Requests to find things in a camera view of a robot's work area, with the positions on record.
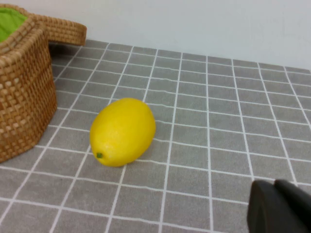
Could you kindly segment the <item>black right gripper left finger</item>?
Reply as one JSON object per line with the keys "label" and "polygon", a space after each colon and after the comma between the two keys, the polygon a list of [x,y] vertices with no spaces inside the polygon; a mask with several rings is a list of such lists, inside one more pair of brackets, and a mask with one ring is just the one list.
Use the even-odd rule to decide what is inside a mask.
{"label": "black right gripper left finger", "polygon": [[305,233],[307,228],[280,192],[264,180],[252,182],[247,210],[250,233]]}

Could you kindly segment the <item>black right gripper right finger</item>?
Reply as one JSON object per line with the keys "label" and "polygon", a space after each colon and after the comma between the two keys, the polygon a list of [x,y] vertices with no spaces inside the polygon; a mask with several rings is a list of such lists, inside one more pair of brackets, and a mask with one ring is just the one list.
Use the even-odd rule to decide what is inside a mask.
{"label": "black right gripper right finger", "polygon": [[311,196],[286,180],[275,180],[274,187],[281,193],[308,232],[311,232]]}

